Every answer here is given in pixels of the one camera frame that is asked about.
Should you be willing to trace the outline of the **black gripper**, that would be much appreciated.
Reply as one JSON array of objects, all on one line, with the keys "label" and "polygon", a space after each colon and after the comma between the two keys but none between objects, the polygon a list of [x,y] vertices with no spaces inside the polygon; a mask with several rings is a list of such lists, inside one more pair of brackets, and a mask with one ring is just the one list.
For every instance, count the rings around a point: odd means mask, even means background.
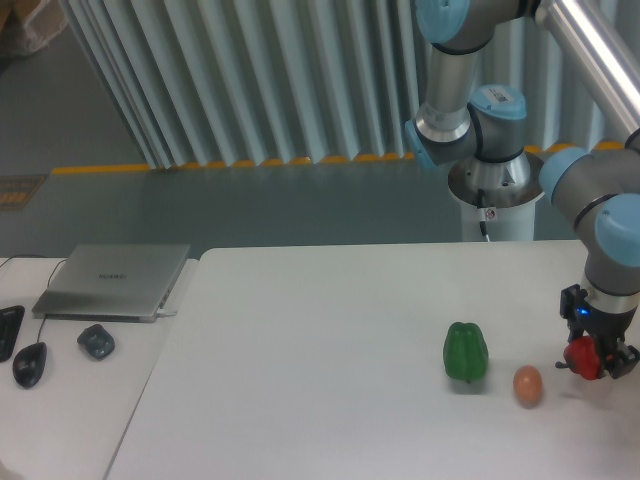
[{"label": "black gripper", "polygon": [[600,349],[602,370],[612,379],[619,379],[633,371],[639,363],[639,350],[627,345],[625,333],[631,325],[637,308],[620,313],[611,307],[598,307],[596,300],[578,284],[561,291],[560,316],[567,321],[569,336],[562,356],[554,367],[559,370],[577,371],[579,345],[577,341],[589,335]]}]

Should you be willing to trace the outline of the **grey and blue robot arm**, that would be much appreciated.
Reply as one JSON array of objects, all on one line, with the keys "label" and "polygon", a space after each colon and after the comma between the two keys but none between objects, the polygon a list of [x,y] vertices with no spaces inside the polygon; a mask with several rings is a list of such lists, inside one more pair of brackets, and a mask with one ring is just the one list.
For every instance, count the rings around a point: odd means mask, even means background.
[{"label": "grey and blue robot arm", "polygon": [[[450,194],[467,241],[529,240],[534,208],[549,199],[587,251],[582,280],[560,296],[569,331],[563,368],[619,378],[639,362],[625,336],[639,307],[639,67],[590,1],[420,1],[432,45],[424,103],[405,125],[425,167],[449,164]],[[475,86],[480,51],[497,26],[530,17],[577,67],[596,104],[624,136],[621,150],[525,149],[524,95]]]}]

